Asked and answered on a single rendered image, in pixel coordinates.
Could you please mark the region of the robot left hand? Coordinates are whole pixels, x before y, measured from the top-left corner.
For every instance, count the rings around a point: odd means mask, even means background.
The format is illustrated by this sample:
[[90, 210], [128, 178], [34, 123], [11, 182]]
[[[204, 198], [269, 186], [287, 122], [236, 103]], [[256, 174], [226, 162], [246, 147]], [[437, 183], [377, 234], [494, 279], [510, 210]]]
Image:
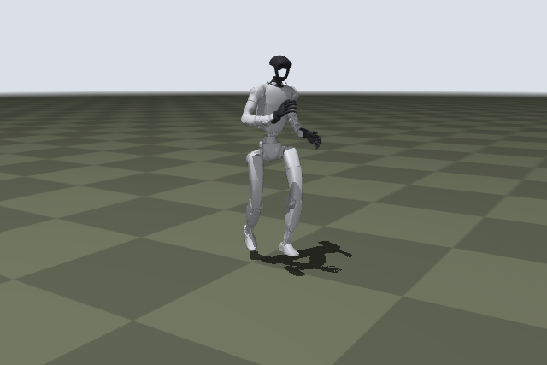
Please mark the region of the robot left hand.
[[311, 144], [316, 146], [315, 149], [317, 150], [321, 143], [321, 137], [316, 135], [318, 132], [317, 131], [311, 132], [304, 128], [300, 128], [300, 130], [303, 131], [303, 138], [306, 138]]

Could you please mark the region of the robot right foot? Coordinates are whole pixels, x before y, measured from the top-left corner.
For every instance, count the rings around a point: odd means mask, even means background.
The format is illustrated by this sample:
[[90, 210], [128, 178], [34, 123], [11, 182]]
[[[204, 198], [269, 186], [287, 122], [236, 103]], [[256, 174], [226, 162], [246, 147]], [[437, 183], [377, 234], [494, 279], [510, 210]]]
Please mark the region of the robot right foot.
[[250, 251], [254, 251], [257, 248], [256, 238], [252, 232], [248, 231], [248, 234], [246, 233], [246, 225], [244, 226], [244, 236], [245, 236], [245, 243], [247, 246], [247, 249]]

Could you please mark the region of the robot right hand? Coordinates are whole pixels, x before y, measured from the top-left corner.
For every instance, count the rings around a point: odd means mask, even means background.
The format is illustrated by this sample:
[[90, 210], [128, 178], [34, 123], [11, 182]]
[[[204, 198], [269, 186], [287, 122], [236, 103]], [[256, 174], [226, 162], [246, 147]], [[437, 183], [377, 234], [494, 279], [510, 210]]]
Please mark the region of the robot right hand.
[[[296, 101], [295, 100], [285, 100], [278, 108], [277, 111], [274, 111], [272, 114], [273, 114], [273, 117], [274, 119], [271, 121], [272, 123], [277, 123], [281, 117], [283, 117], [284, 115], [288, 114], [288, 113], [291, 113], [291, 112], [294, 112], [296, 113], [295, 110], [289, 110], [289, 109], [297, 109], [297, 107], [294, 107], [292, 105], [297, 105], [296, 104]], [[289, 107], [290, 106], [290, 107]]]

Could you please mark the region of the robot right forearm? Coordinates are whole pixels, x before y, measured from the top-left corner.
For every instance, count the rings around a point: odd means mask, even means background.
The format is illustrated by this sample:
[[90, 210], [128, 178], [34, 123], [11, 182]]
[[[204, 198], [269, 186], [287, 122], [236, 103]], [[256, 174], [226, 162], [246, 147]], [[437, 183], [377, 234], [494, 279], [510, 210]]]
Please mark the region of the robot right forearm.
[[276, 123], [271, 122], [273, 119], [274, 119], [273, 114], [264, 115], [264, 116], [263, 115], [258, 116], [258, 115], [244, 114], [242, 116], [242, 122], [251, 124], [253, 127], [258, 127], [258, 126], [269, 127], [272, 124], [276, 124]]

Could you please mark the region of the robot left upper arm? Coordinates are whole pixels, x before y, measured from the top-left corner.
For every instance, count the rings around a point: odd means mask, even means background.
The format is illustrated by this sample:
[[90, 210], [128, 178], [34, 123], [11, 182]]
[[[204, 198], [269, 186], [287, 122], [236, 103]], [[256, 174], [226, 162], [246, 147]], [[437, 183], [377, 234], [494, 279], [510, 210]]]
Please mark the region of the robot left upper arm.
[[[297, 99], [299, 98], [299, 93], [297, 92], [297, 90], [293, 87], [293, 86], [290, 86], [290, 88], [292, 89], [292, 99], [291, 100], [295, 100], [297, 101]], [[296, 105], [292, 105], [292, 106], [296, 106]], [[290, 109], [290, 110], [294, 110], [294, 109]], [[288, 118], [291, 118], [293, 115], [295, 115], [294, 112], [291, 112], [288, 114]], [[288, 119], [287, 118], [287, 119]]]

